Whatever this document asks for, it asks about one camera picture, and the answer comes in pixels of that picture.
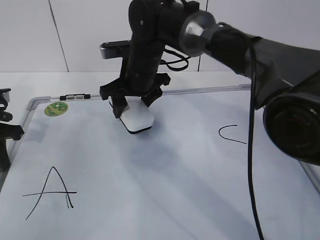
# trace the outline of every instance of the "round sticker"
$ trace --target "round sticker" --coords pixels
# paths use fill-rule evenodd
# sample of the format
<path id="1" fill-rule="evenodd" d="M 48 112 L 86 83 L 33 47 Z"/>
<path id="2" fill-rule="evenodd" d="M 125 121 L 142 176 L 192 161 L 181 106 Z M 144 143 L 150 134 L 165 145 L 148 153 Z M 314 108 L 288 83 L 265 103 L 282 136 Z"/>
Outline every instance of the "round sticker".
<path id="1" fill-rule="evenodd" d="M 67 110 L 68 104 L 58 101 L 47 106 L 44 110 L 44 113 L 49 117 L 57 117 L 64 114 Z"/>

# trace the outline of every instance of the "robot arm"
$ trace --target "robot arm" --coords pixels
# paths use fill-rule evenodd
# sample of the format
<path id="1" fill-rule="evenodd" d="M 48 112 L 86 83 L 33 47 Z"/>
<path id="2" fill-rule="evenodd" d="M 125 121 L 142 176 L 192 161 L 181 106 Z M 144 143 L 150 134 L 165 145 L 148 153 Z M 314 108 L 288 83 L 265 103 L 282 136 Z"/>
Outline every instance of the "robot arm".
<path id="1" fill-rule="evenodd" d="M 119 118 L 125 96 L 141 97 L 149 107 L 161 97 L 167 74 L 158 74 L 165 46 L 190 57 L 207 54 L 236 74 L 251 77 L 250 42 L 256 53 L 255 109 L 265 106 L 264 126 L 286 154 L 320 165 L 320 51 L 252 36 L 216 23 L 196 1 L 133 0 L 130 42 L 102 45 L 104 58 L 123 57 L 120 78 L 102 86 Z"/>

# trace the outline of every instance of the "whiteboard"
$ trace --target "whiteboard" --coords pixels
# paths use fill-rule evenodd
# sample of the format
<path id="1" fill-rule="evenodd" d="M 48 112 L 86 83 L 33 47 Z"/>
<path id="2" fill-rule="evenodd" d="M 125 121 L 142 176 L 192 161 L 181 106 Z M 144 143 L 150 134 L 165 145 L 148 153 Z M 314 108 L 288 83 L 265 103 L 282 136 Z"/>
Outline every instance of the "whiteboard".
<path id="1" fill-rule="evenodd" d="M 130 135 L 108 101 L 40 104 L 0 194 L 6 240 L 258 239 L 247 184 L 249 91 L 165 95 Z M 254 189 L 265 239 L 318 240 L 320 196 L 256 112 Z M 226 140 L 219 136 L 220 131 Z M 41 193 L 49 170 L 65 193 Z M 65 192 L 52 170 L 44 192 Z"/>

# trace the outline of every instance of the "black clamp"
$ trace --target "black clamp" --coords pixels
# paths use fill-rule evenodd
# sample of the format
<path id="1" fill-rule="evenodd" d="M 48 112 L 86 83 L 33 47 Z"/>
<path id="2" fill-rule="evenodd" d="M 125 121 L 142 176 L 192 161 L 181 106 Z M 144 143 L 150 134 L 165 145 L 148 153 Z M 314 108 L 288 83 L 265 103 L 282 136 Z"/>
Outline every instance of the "black clamp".
<path id="1" fill-rule="evenodd" d="M 169 85 L 171 80 L 167 73 L 157 73 L 153 85 L 148 92 L 134 92 L 125 77 L 130 47 L 131 42 L 129 40 L 103 43 L 100 46 L 104 59 L 122 58 L 120 77 L 107 85 L 101 86 L 99 92 L 102 100 L 107 100 L 111 97 L 113 114 L 117 119 L 120 118 L 128 106 L 126 96 L 141 97 L 145 105 L 150 107 L 155 100 L 162 96 L 163 92 L 160 87 L 162 85 Z"/>
<path id="2" fill-rule="evenodd" d="M 11 113 L 5 110 L 8 107 L 10 88 L 0 89 L 0 121 L 9 122 L 13 119 Z M 6 172 L 10 168 L 10 160 L 7 151 L 7 139 L 19 141 L 24 135 L 20 125 L 0 123 L 0 172 Z"/>

